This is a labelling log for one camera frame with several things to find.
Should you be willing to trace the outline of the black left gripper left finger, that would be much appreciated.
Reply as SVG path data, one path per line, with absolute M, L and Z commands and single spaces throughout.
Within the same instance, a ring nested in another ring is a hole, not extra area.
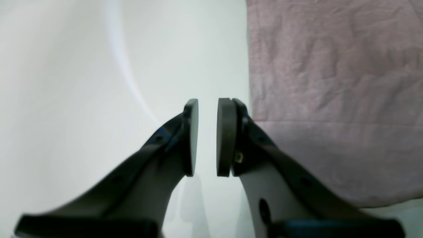
M 199 103 L 160 126 L 145 144 L 71 202 L 23 215 L 15 238 L 158 238 L 175 187 L 195 172 Z

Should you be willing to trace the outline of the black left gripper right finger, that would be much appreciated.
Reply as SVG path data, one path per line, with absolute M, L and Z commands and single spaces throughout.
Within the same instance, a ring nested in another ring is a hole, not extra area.
M 239 99 L 218 99 L 216 173 L 240 179 L 257 238 L 406 236 L 397 220 L 361 212 L 281 151 Z

